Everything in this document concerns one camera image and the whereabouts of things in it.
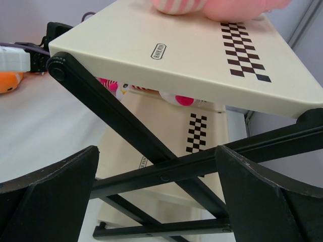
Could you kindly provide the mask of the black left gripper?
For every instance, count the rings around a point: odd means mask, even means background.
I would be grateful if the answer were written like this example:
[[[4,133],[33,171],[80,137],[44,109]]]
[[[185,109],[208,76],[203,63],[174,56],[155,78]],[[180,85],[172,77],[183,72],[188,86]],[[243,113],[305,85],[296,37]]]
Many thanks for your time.
[[[34,43],[26,44],[31,49],[25,51],[30,53],[30,73],[46,73],[47,72],[47,61],[50,58],[47,37],[44,36],[39,45]]]

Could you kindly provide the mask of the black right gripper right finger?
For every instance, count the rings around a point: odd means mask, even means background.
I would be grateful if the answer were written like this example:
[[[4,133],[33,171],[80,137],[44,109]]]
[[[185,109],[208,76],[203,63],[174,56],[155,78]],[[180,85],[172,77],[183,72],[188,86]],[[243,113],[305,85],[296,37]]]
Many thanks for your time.
[[[322,241],[322,188],[225,146],[215,160],[236,241]]]

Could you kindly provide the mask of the white magenta plush yellow glasses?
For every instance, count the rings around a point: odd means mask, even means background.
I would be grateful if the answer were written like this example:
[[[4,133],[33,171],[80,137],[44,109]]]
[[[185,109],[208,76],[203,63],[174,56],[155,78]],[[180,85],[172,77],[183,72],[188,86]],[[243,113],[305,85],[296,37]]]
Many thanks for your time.
[[[151,89],[129,85],[125,82],[117,82],[104,78],[96,78],[106,89],[108,89],[119,101],[122,100],[123,96],[127,91],[132,89],[151,91]]]

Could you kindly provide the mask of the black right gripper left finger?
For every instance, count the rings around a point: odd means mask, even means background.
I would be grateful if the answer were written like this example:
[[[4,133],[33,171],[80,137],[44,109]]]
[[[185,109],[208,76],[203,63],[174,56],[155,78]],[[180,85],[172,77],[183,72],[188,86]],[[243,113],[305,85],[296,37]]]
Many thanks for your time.
[[[89,146],[1,183],[1,241],[77,241],[98,159]]]

